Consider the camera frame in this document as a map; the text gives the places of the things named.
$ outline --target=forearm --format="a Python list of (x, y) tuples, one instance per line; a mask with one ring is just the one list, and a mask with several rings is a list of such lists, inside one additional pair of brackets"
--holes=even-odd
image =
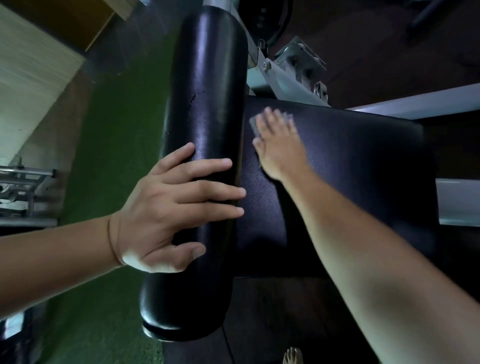
[(478, 335), (478, 305), (403, 238), (313, 171), (283, 184), (382, 362), (461, 363), (479, 354), (470, 339)]
[(0, 238), (0, 317), (119, 267), (108, 218)]

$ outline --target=hand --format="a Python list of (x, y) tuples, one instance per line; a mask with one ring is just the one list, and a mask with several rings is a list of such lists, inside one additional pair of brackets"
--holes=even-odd
[(265, 109), (266, 119), (257, 115), (257, 128), (262, 138), (255, 138), (262, 168), (274, 180), (282, 181), (288, 175), (309, 169), (307, 153), (293, 120), (286, 122), (279, 110)]
[(194, 181), (232, 167), (230, 159), (201, 159), (180, 164), (195, 150), (188, 143), (161, 159), (137, 183), (125, 206), (112, 215), (109, 236), (118, 260), (146, 272), (181, 272), (205, 253), (200, 242), (172, 245), (173, 235), (209, 221), (239, 218), (243, 209), (209, 200), (244, 198), (243, 188)]

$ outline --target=green turf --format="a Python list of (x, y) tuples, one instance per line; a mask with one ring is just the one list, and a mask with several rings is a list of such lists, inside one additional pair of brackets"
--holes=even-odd
[[(175, 34), (93, 92), (69, 178), (61, 224), (110, 214), (156, 163)], [(162, 363), (141, 330), (144, 274), (125, 267), (48, 303), (42, 363)]]

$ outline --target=cylindrical foam pad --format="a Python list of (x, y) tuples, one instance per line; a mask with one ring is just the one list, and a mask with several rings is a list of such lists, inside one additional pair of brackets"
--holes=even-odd
[[(171, 74), (161, 157), (188, 142), (193, 159), (230, 158), (233, 167), (207, 179), (237, 184), (248, 46), (227, 11), (204, 6), (182, 24)], [(220, 327), (228, 310), (233, 274), (232, 221), (183, 230), (174, 244), (202, 242), (205, 255), (181, 273), (148, 274), (140, 295), (144, 332), (168, 341), (193, 340)]]

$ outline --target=person's right arm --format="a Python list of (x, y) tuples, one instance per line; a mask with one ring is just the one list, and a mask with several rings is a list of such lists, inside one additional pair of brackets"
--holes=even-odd
[(480, 306), (388, 226), (308, 166), (293, 122), (266, 109), (254, 140), (299, 209), (315, 249), (383, 364), (480, 361)]

